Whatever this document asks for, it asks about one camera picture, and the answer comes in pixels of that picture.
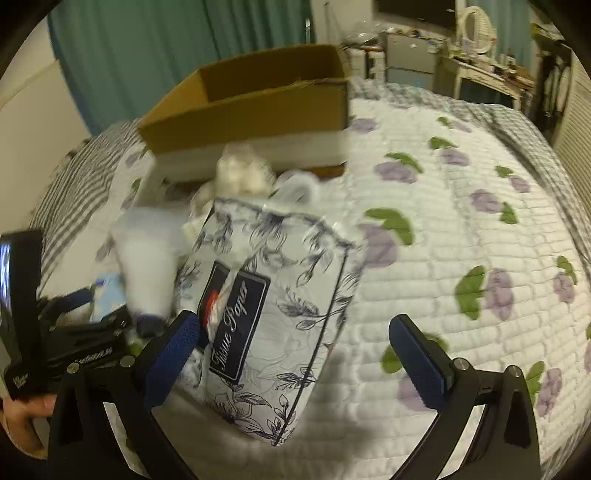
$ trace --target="purple flower print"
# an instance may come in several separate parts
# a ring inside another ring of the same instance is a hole
[[[492,310],[501,320],[510,317],[513,311],[513,283],[507,270],[494,268],[488,275],[488,282],[485,288],[486,307]]]
[[[441,159],[448,165],[460,165],[466,167],[470,164],[468,157],[460,152],[457,148],[447,147],[441,149]]]
[[[546,379],[538,393],[535,409],[540,417],[546,416],[556,405],[556,398],[562,390],[562,372],[560,368],[551,368],[546,372]]]
[[[591,372],[591,342],[587,342],[585,349],[585,370]]]
[[[374,172],[380,175],[382,180],[396,180],[404,183],[417,181],[417,170],[397,161],[380,163],[374,167]]]
[[[565,303],[572,303],[574,300],[573,280],[565,273],[558,273],[554,277],[554,293],[558,299]]]
[[[509,181],[511,182],[511,186],[515,189],[516,192],[528,193],[530,191],[530,184],[527,183],[520,176],[511,175],[509,177]]]
[[[373,118],[355,118],[351,120],[350,125],[360,134],[368,134],[378,127],[378,123]]]
[[[431,411],[430,408],[425,406],[417,389],[414,388],[413,382],[408,377],[404,377],[398,382],[396,398],[399,399],[409,410]]]
[[[470,195],[470,199],[472,200],[472,205],[474,205],[474,208],[479,212],[501,213],[503,211],[503,206],[501,203],[488,190],[474,190],[474,192]]]
[[[472,129],[462,122],[454,122],[453,128],[457,128],[458,130],[461,130],[462,132],[472,133]]]
[[[368,241],[366,267],[384,268],[396,261],[397,247],[392,232],[371,223],[362,223],[357,227],[365,234]]]

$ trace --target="green leaf print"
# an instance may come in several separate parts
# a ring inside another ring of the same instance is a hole
[[[372,208],[365,212],[365,216],[384,220],[382,228],[394,230],[404,245],[412,245],[414,242],[413,228],[399,211],[390,208]]]
[[[482,265],[472,268],[456,286],[456,301],[460,312],[471,320],[478,320],[480,304],[478,299],[484,295],[482,283],[485,269]]]
[[[503,215],[501,215],[501,222],[505,222],[510,225],[519,223],[513,208],[511,208],[511,205],[509,205],[507,202],[503,202]]]
[[[525,376],[525,384],[527,386],[527,391],[530,394],[532,406],[535,403],[535,394],[540,391],[540,388],[542,388],[540,377],[544,373],[545,368],[544,362],[536,362],[531,366],[530,371],[528,371],[527,375]]]
[[[497,165],[495,167],[496,173],[499,177],[501,177],[502,179],[507,178],[509,175],[511,175],[513,172],[513,170],[511,170],[510,168],[507,167],[503,167],[502,165]]]
[[[416,161],[414,158],[412,158],[407,153],[402,153],[402,152],[392,153],[392,152],[390,152],[390,153],[386,153],[384,155],[384,157],[394,158],[394,159],[398,160],[403,165],[410,165],[412,168],[414,168],[419,173],[424,172],[423,168],[418,164],[418,161]]]
[[[423,335],[427,338],[427,340],[433,340],[443,349],[443,351],[447,352],[449,349],[449,345],[441,337],[432,333],[423,333]],[[387,374],[396,373],[402,368],[402,362],[398,358],[398,355],[396,355],[396,352],[392,349],[391,345],[387,346],[382,358],[380,359],[380,363],[382,365],[382,369]]]
[[[135,179],[134,182],[131,184],[131,191],[137,192],[139,189],[139,184],[142,182],[142,179]]]
[[[577,274],[574,272],[573,264],[571,262],[569,262],[566,257],[560,255],[556,259],[556,266],[558,266],[558,268],[561,268],[562,270],[564,270],[564,273],[571,278],[573,283],[575,285],[577,284]]]
[[[398,355],[396,355],[396,352],[394,352],[394,349],[391,345],[388,345],[386,348],[380,363],[382,364],[382,369],[387,374],[394,374],[402,368],[402,362],[398,358]]]
[[[431,137],[431,139],[429,140],[429,147],[431,147],[432,150],[437,150],[438,148],[447,148],[447,147],[456,147],[457,148],[457,145],[454,145],[453,143],[451,143],[449,140],[446,140],[445,138]]]
[[[439,118],[437,118],[437,121],[442,124],[444,127],[448,127],[449,129],[453,128],[453,123],[451,122],[451,120],[446,117],[446,116],[440,116]]]

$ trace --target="floral pattern packaging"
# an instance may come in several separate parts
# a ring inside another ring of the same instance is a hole
[[[178,307],[203,319],[214,305],[219,318],[194,395],[276,446],[294,431],[346,321],[365,243],[352,228],[271,203],[215,199],[183,268],[190,274],[181,271]]]

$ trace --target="small screen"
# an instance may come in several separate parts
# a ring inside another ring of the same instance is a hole
[[[0,301],[11,312],[10,306],[10,244],[0,244]]]

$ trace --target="human hand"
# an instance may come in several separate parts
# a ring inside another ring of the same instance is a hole
[[[10,397],[2,399],[2,427],[15,446],[23,452],[34,456],[47,456],[31,420],[50,417],[56,405],[56,398],[56,395],[44,395],[29,400],[12,400]]]

